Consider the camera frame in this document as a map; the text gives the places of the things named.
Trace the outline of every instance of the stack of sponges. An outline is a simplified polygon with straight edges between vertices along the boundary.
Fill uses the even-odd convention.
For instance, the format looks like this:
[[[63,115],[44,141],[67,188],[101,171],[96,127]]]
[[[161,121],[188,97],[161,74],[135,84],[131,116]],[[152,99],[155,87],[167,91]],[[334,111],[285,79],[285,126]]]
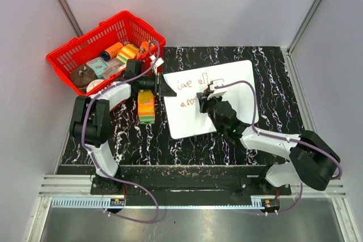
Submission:
[[[155,122],[154,94],[151,91],[141,90],[138,93],[137,104],[140,124],[153,124]]]
[[[117,54],[117,59],[121,63],[126,64],[128,59],[135,59],[137,53],[138,53],[138,48],[133,44],[128,44],[123,48],[121,48],[121,50]]]

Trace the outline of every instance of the floor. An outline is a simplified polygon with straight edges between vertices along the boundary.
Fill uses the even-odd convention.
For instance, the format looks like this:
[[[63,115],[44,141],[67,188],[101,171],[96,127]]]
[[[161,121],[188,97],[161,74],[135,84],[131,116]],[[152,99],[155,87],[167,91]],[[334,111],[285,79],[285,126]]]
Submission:
[[[292,202],[283,200],[286,207]],[[155,211],[125,209],[120,214],[151,219]],[[303,199],[295,210],[277,217],[240,210],[162,210],[161,218],[139,224],[107,217],[101,209],[51,208],[41,241],[344,241],[328,199]]]
[[[164,49],[164,72],[251,60],[262,129],[301,133],[303,123],[284,58],[279,47],[173,47]],[[217,133],[174,140],[170,137],[163,100],[156,99],[154,125],[140,125],[133,97],[111,113],[109,145],[121,165],[255,165],[282,163],[256,150],[235,150]],[[92,162],[78,141],[70,137],[58,173],[86,174]]]

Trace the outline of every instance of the light blue package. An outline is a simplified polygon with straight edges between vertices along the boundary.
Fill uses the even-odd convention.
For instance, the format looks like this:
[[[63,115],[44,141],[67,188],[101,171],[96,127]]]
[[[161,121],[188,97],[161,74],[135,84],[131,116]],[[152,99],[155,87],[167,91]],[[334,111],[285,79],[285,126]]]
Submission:
[[[100,57],[94,58],[93,60],[90,60],[87,62],[87,66],[92,69],[97,78],[102,79],[102,73],[108,69],[108,66],[102,61]]]

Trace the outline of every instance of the cable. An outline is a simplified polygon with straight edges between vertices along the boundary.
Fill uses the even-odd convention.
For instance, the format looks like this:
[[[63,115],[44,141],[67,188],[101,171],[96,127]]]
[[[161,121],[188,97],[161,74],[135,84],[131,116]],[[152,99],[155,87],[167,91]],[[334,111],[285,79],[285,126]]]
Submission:
[[[99,165],[99,163],[97,162],[97,160],[96,160],[96,157],[95,157],[95,155],[93,154],[93,152],[92,152],[92,149],[90,148],[90,147],[87,147],[86,146],[86,143],[85,143],[85,134],[86,134],[86,125],[87,125],[87,121],[88,121],[88,117],[89,117],[89,115],[90,115],[90,111],[91,111],[91,107],[92,107],[92,105],[93,105],[93,103],[95,102],[95,100],[96,99],[98,99],[100,96],[102,96],[102,94],[104,94],[104,93],[106,93],[107,91],[109,91],[109,90],[111,90],[111,89],[113,89],[114,87],[117,87],[117,86],[120,86],[120,85],[123,85],[123,84],[126,84],[126,83],[129,83],[129,82],[131,82],[131,81],[133,81],[133,80],[135,80],[135,79],[138,79],[138,78],[140,78],[140,77],[142,77],[142,76],[144,76],[147,72],[149,72],[151,69],[153,69],[153,67],[155,66],[155,64],[156,64],[156,61],[158,60],[158,58],[159,58],[159,55],[160,55],[160,45],[159,45],[159,42],[157,41],[157,40],[151,40],[151,41],[149,41],[149,53],[150,53],[150,56],[152,56],[152,53],[151,53],[151,43],[152,42],[154,42],[156,45],[157,45],[157,47],[158,47],[158,53],[157,53],[157,57],[156,57],[156,59],[154,60],[154,62],[150,65],[150,67],[148,68],[148,69],[146,69],[143,73],[141,73],[140,75],[138,75],[138,76],[136,76],[136,77],[134,77],[134,78],[131,78],[131,79],[127,79],[127,80],[125,80],[125,81],[123,81],[123,82],[118,82],[118,83],[116,83],[116,84],[111,84],[109,87],[107,87],[105,90],[103,90],[103,91],[101,91],[101,92],[99,92],[97,95],[95,95],[92,99],[91,99],[91,101],[90,101],[90,103],[89,103],[89,105],[88,105],[88,107],[87,107],[87,110],[86,110],[86,114],[85,114],[85,119],[84,119],[84,121],[83,121],[83,127],[82,127],[82,135],[81,135],[81,145],[82,145],[82,147],[85,149],[85,150],[87,150],[87,151],[89,151],[90,152],[90,154],[91,154],[91,158],[92,158],[92,161],[93,161],[93,163],[94,163],[94,165],[95,165],[95,167],[105,176],[105,177],[108,177],[108,178],[110,178],[111,180],[114,180],[114,181],[118,181],[118,182],[121,182],[121,183],[123,183],[123,184],[129,184],[129,185],[133,185],[133,186],[136,186],[136,187],[139,187],[139,188],[141,188],[142,190],[144,190],[148,195],[150,195],[150,197],[151,197],[151,199],[154,201],[154,203],[155,203],[155,206],[156,206],[156,208],[157,208],[157,210],[156,210],[156,215],[155,215],[155,218],[153,218],[153,219],[151,219],[151,220],[138,220],[138,219],[134,219],[134,218],[128,218],[127,216],[123,216],[123,215],[117,215],[117,214],[113,214],[113,213],[111,213],[111,212],[109,212],[108,213],[108,215],[110,215],[110,214],[112,214],[112,215],[114,215],[114,216],[116,216],[116,217],[118,217],[118,218],[123,218],[123,219],[127,219],[127,220],[130,220],[130,221],[134,221],[134,222],[137,222],[137,223],[154,223],[154,222],[156,222],[158,219],[159,219],[159,205],[158,205],[158,202],[157,202],[157,200],[155,199],[155,197],[153,196],[153,194],[151,194],[151,192],[150,191],[148,191],[145,187],[143,187],[142,185],[140,185],[140,184],[136,184],[135,182],[131,182],[131,181],[124,181],[124,180],[120,180],[120,179],[117,179],[117,178],[115,178],[115,177],[112,177],[111,175],[109,175],[109,174],[107,174],[101,167],[100,167],[100,165]]]
[[[263,133],[263,132],[258,131],[257,128],[255,127],[256,111],[257,111],[257,98],[256,98],[256,92],[255,92],[254,87],[252,86],[251,83],[246,82],[245,80],[239,80],[237,82],[230,83],[230,84],[227,84],[227,85],[224,85],[224,86],[216,86],[215,89],[222,89],[222,88],[230,87],[230,86],[233,86],[233,85],[238,84],[238,83],[245,83],[245,84],[247,84],[250,87],[250,89],[251,89],[251,91],[252,91],[252,93],[254,95],[254,115],[252,117],[252,124],[251,124],[253,131],[255,133],[258,133],[258,134],[263,135],[263,136],[266,136],[266,137],[270,137],[270,138],[274,138],[274,139],[279,139],[279,140],[282,140],[282,141],[286,141],[286,137],[281,137],[281,136],[276,136],[276,135],[272,135],[272,134],[268,134],[268,133]],[[315,146],[313,146],[313,145],[311,145],[309,143],[306,143],[304,141],[300,141],[300,140],[296,140],[296,139],[290,139],[290,141],[291,142],[294,142],[294,143],[297,143],[297,144],[304,145],[306,147],[309,147],[309,148],[311,148],[311,149],[313,149],[313,150],[315,150],[315,151],[317,151],[317,152],[325,155],[329,159],[331,159],[335,163],[336,167],[339,170],[338,175],[335,176],[335,177],[333,177],[332,180],[339,179],[342,176],[343,170],[341,168],[340,163],[333,156],[331,156],[329,153],[323,151],[321,148],[315,147]]]
[[[280,136],[276,136],[276,135],[272,135],[272,134],[268,134],[268,133],[262,133],[260,131],[257,131],[257,128],[255,127],[255,120],[256,120],[256,112],[257,112],[257,97],[256,97],[256,92],[254,90],[254,87],[252,86],[251,83],[245,81],[245,80],[239,80],[237,82],[234,82],[234,83],[230,83],[230,84],[227,84],[227,85],[223,85],[223,86],[215,86],[215,89],[222,89],[222,88],[226,88],[226,87],[230,87],[230,86],[233,86],[235,84],[238,84],[238,83],[245,83],[247,84],[253,95],[254,95],[254,115],[252,117],[252,129],[255,133],[259,133],[260,135],[263,135],[263,136],[266,136],[266,137],[271,137],[271,138],[274,138],[274,139],[279,139],[279,140],[283,140],[283,141],[286,141],[286,138],[285,137],[280,137]],[[326,157],[328,157],[329,159],[331,159],[335,165],[337,166],[338,170],[339,170],[339,173],[337,176],[333,177],[332,180],[336,180],[336,179],[339,179],[342,174],[343,174],[343,170],[341,168],[341,165],[339,164],[339,162],[333,157],[331,156],[330,154],[328,154],[327,152],[323,151],[321,148],[318,148],[318,147],[315,147],[309,143],[306,143],[304,141],[300,141],[300,140],[295,140],[295,139],[290,139],[291,142],[294,142],[294,143],[298,143],[298,144],[301,144],[301,145],[304,145],[306,147],[309,147],[323,155],[325,155]],[[300,200],[301,200],[301,197],[302,197],[302,191],[303,191],[303,184],[301,183],[300,184],[300,194],[299,194],[299,197],[298,199],[296,200],[296,202],[294,203],[293,206],[291,206],[290,208],[288,208],[287,210],[284,210],[284,211],[281,211],[281,212],[278,212],[278,213],[275,213],[275,214],[272,214],[272,213],[269,213],[267,215],[271,216],[271,215],[278,215],[278,214],[286,214],[290,211],[292,211],[293,209],[295,209],[295,207],[300,203]]]

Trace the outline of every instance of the marble tabletop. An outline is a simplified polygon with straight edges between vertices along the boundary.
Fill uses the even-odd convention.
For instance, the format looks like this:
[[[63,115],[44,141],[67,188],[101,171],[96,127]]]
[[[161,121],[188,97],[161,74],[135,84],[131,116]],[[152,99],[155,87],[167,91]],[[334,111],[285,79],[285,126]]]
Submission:
[[[251,60],[258,99],[258,127],[281,133],[304,131],[296,98],[279,47],[224,46],[164,48],[164,73]],[[282,163],[262,151],[230,146],[220,134],[174,140],[162,98],[155,98],[155,124],[140,125],[137,96],[111,112],[109,145],[122,165],[256,165]],[[91,165],[80,142],[69,137],[62,165]]]

